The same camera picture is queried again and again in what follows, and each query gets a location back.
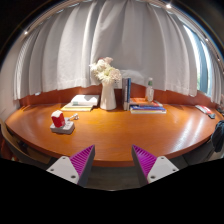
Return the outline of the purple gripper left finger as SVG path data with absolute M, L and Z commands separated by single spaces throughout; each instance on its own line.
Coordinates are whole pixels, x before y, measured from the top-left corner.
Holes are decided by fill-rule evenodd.
M 47 171 L 81 187 L 85 187 L 94 156 L 95 146 L 91 145 L 70 157 L 60 157 Z

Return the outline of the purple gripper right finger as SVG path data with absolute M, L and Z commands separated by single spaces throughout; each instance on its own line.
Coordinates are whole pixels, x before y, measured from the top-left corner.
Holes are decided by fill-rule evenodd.
M 178 168 L 165 156 L 156 157 L 139 146 L 133 145 L 131 153 L 141 186 L 178 171 Z

